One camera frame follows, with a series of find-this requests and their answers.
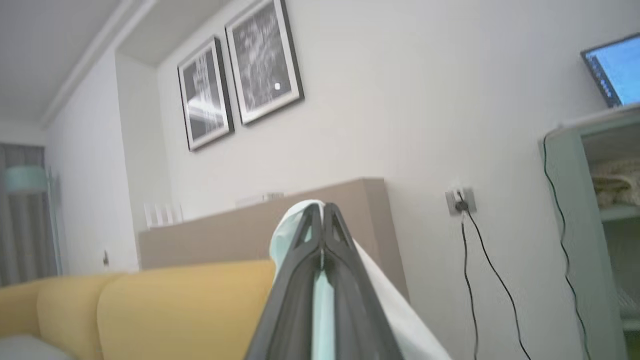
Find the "yellow cushion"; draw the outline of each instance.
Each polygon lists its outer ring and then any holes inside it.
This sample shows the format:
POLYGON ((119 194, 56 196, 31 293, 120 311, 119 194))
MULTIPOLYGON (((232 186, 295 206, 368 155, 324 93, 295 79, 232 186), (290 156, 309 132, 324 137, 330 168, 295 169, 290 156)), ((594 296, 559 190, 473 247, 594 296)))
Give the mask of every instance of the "yellow cushion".
POLYGON ((102 360, 96 321, 102 289, 122 274, 60 277, 38 296, 42 339, 78 360, 102 360))
POLYGON ((271 261, 243 261, 118 279, 98 305, 104 359, 242 359, 274 271, 271 261))
POLYGON ((8 286, 0 290, 0 338, 16 335, 40 335, 36 301, 40 287, 50 279, 8 286))

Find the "outlet plate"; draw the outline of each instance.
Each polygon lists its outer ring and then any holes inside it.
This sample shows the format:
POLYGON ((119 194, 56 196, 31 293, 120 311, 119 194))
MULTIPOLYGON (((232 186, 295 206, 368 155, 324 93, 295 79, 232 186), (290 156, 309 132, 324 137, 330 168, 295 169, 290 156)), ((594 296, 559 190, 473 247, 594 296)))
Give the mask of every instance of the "outlet plate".
MULTIPOLYGON (((449 214, 451 216, 462 214, 462 211, 458 211, 456 209, 456 199, 458 198, 456 195, 458 191, 459 190, 451 190, 444 193, 445 198, 447 199, 447 206, 449 207, 449 214)), ((469 205, 469 212, 475 213, 477 211, 477 208, 476 208, 476 198, 474 197, 473 189, 462 188, 460 192, 462 193, 462 199, 464 199, 469 205)))

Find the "shelf board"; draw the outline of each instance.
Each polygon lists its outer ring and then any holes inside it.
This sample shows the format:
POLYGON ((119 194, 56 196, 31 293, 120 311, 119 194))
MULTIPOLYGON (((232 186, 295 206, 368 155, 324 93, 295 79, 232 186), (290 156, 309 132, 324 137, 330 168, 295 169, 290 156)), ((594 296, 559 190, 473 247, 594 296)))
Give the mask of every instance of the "shelf board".
POLYGON ((612 208, 600 210, 602 222, 623 220, 626 218, 640 218, 640 207, 631 205, 616 205, 612 208))
POLYGON ((622 330, 627 332, 640 331, 640 319, 622 319, 622 330))

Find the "floor lamp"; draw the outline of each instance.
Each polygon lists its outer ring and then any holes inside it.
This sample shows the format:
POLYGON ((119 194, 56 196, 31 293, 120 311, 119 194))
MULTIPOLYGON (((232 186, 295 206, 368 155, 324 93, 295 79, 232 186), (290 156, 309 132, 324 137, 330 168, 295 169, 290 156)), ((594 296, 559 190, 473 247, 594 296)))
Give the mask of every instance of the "floor lamp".
POLYGON ((58 223, 56 221, 56 207, 53 196, 53 177, 39 166, 17 166, 7 168, 4 173, 6 192, 9 195, 33 195, 47 193, 49 196, 49 216, 51 218, 51 233, 53 235, 53 249, 56 257, 56 273, 62 275, 60 259, 60 244, 58 242, 58 223))

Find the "white picture mat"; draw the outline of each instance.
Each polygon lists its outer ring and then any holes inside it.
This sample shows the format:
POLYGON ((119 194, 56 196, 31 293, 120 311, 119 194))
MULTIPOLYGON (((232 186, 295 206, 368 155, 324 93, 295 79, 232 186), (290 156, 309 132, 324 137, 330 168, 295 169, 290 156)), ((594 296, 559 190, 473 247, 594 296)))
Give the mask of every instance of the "white picture mat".
POLYGON ((178 66, 178 75, 180 77, 180 93, 182 94, 182 109, 184 112, 184 122, 187 127, 187 141, 189 142, 190 149, 196 149, 197 147, 203 146, 204 144, 210 142, 213 139, 219 138, 223 135, 226 135, 229 132, 229 122, 233 121, 227 116, 227 105, 225 104, 225 96, 223 92, 222 79, 220 78, 220 64, 218 63, 218 52, 216 51, 215 40, 211 40, 207 43, 202 50, 196 52, 194 55, 190 56, 188 59, 184 60, 178 66), (218 87, 218 95, 220 97, 220 110, 222 112, 223 117, 226 121, 224 121, 224 126, 201 136, 198 140, 193 139, 193 134, 191 133, 191 120, 189 117, 189 105, 186 99, 186 89, 184 87, 184 67, 191 65, 195 59, 205 54, 207 51, 211 51, 213 55, 213 65, 214 65, 214 73, 216 74, 216 86, 218 87))
POLYGON ((293 57, 291 56, 291 48, 289 47, 289 37, 287 35, 287 28, 285 25, 285 19, 282 12, 282 4, 279 0, 260 0, 253 3, 250 8, 242 13, 239 17, 235 18, 229 25, 227 25, 227 42, 229 46, 229 55, 231 59, 231 65, 233 68, 233 75, 237 87, 237 98, 238 98, 238 106, 240 107, 240 114, 243 121, 243 124, 247 124, 251 121, 254 121, 261 116, 276 110, 300 97, 300 90, 298 88, 298 80, 296 79, 296 72, 293 64, 293 57), (237 25, 242 24, 246 19, 253 16, 253 14, 257 13, 263 7, 268 5, 269 3, 273 3, 276 10, 276 17, 278 19, 278 27, 280 29, 280 38, 282 39, 282 48, 284 50, 284 58, 287 64, 287 74, 289 75, 289 83, 291 84, 291 92, 282 95, 273 101, 260 106, 252 111, 247 111, 246 103, 244 101, 244 92, 242 88, 242 82, 240 78, 240 68, 238 65, 238 60, 236 56, 236 44, 234 41, 234 30, 237 25))

